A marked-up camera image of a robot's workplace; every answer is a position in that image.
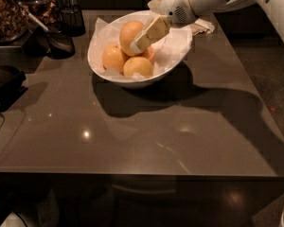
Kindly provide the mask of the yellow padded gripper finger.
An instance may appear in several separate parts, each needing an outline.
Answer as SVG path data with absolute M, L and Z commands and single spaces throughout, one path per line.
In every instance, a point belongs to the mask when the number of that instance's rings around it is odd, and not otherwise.
M 152 44 L 169 34 L 171 22 L 168 16 L 157 15 L 149 19 L 142 30 L 134 37 L 130 49 L 136 54 L 144 52 Z

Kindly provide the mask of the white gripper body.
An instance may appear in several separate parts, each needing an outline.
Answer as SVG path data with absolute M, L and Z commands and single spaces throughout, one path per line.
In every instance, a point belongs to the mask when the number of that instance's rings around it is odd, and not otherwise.
M 154 13 L 167 16 L 173 24 L 191 24 L 197 20 L 188 0 L 151 0 L 148 7 Z

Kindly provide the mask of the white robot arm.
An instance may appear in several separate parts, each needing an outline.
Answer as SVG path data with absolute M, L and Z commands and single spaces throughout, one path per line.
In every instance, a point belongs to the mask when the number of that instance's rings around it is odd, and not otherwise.
M 130 43 L 130 49 L 140 53 L 167 36 L 173 27 L 196 23 L 212 12 L 233 11 L 253 4 L 262 8 L 284 43 L 284 0 L 151 0 L 148 7 L 153 15 Z

